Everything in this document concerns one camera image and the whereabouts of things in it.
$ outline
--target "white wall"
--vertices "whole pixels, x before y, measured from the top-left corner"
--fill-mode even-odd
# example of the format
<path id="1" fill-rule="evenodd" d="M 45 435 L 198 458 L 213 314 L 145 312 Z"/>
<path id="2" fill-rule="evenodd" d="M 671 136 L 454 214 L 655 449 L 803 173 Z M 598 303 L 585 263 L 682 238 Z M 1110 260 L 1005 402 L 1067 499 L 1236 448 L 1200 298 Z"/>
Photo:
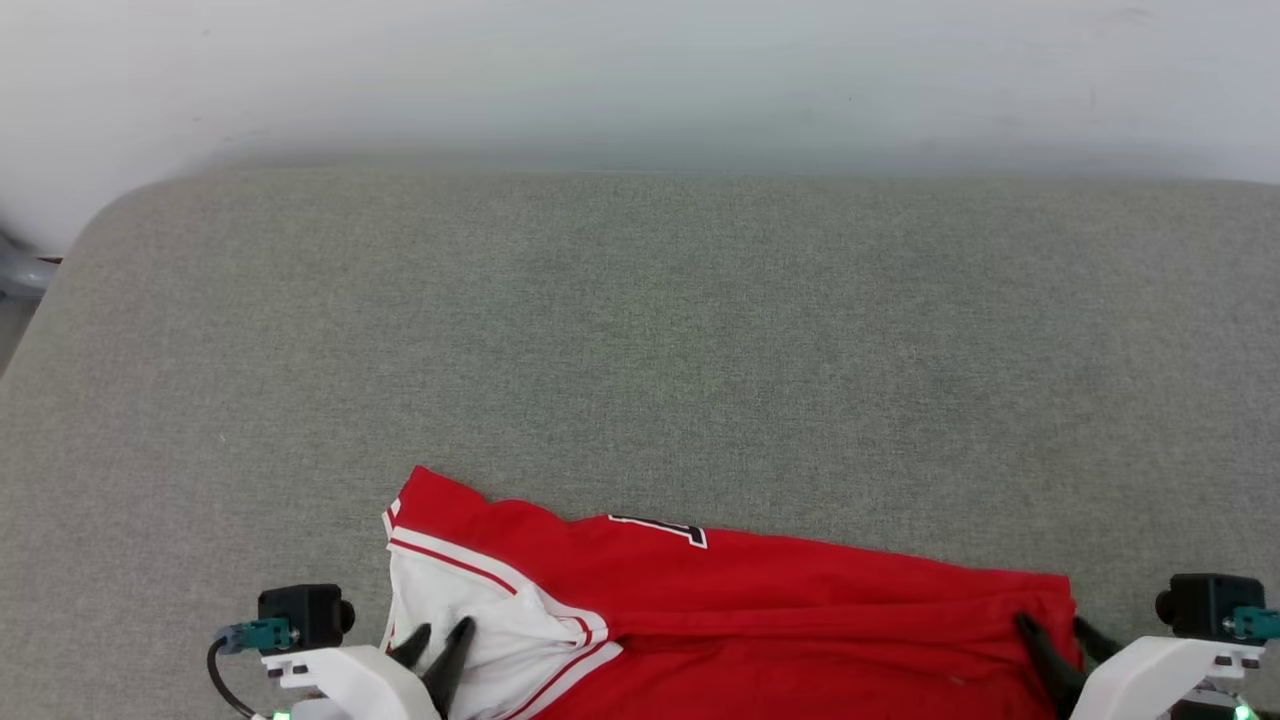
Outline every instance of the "white wall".
<path id="1" fill-rule="evenodd" d="M 1132 1 L 6 0 L 0 227 L 268 163 L 1280 181 L 1280 3 Z"/>

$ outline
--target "gray upholstered cushion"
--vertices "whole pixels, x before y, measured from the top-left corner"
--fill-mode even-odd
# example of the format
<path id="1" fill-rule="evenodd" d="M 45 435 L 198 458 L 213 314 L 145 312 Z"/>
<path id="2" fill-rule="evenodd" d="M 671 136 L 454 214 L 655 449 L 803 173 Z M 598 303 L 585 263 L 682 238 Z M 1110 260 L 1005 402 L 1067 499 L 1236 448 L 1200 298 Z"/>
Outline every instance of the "gray upholstered cushion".
<path id="1" fill-rule="evenodd" d="M 1236 183 L 143 190 L 0 380 L 5 712 L 227 716 L 202 653 L 266 587 L 335 580 L 375 639 L 416 462 L 567 516 L 1068 573 L 1123 637 L 1171 573 L 1280 591 L 1277 228 Z"/>

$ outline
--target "white jersey trim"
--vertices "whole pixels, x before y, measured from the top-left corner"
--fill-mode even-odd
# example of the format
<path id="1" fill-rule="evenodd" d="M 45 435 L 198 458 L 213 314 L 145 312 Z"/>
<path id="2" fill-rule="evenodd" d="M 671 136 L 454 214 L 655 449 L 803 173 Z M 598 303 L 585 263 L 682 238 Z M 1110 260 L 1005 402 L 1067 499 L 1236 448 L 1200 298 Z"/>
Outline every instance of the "white jersey trim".
<path id="1" fill-rule="evenodd" d="M 529 694 L 527 700 L 522 701 L 513 711 L 499 716 L 498 720 L 527 720 L 534 717 L 568 692 L 579 680 L 622 652 L 622 646 L 608 641 L 609 629 L 600 615 L 559 602 L 547 594 L 545 591 L 538 587 L 524 573 L 500 560 L 425 533 L 404 527 L 394 527 L 393 510 L 398 510 L 398 507 L 393 505 L 392 510 L 383 515 L 383 521 L 389 530 L 387 550 L 433 560 L 452 571 L 462 570 L 484 580 L 488 585 L 504 594 L 516 594 L 521 588 L 532 588 L 538 592 L 538 597 L 548 612 L 558 618 L 577 620 L 581 626 L 582 639 L 577 647 L 582 652 L 571 655 L 570 660 L 556 669 L 544 684 Z M 394 618 L 394 598 L 392 602 L 392 618 Z M 390 634 L 392 626 L 388 623 L 384 643 L 389 642 Z"/>

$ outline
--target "jersey number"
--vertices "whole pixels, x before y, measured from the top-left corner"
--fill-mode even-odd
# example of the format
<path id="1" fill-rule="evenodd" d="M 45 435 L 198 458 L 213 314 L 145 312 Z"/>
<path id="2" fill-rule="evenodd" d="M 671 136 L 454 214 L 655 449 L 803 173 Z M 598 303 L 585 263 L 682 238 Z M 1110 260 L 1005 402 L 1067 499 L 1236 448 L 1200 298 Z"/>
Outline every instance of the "jersey number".
<path id="1" fill-rule="evenodd" d="M 662 520 L 646 520 L 644 518 L 631 518 L 628 515 L 609 515 L 609 520 L 613 520 L 614 523 L 630 523 L 632 525 L 644 525 L 646 528 L 662 530 L 664 533 L 676 533 L 677 536 L 685 536 L 686 538 L 689 538 L 689 544 L 707 550 L 707 533 L 703 532 L 701 528 L 695 528 L 692 525 L 681 525 L 678 523 L 663 523 Z"/>

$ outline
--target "basketball jersey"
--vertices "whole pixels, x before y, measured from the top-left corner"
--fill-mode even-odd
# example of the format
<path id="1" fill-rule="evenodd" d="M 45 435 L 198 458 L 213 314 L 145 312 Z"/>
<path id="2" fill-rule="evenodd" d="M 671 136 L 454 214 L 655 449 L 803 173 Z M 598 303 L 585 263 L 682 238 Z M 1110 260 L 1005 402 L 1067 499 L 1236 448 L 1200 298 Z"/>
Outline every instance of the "basketball jersey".
<path id="1" fill-rule="evenodd" d="M 623 515 L 564 521 L 413 470 L 384 646 L 476 621 L 452 720 L 1051 719 L 1014 628 L 1079 665 L 1060 575 Z"/>

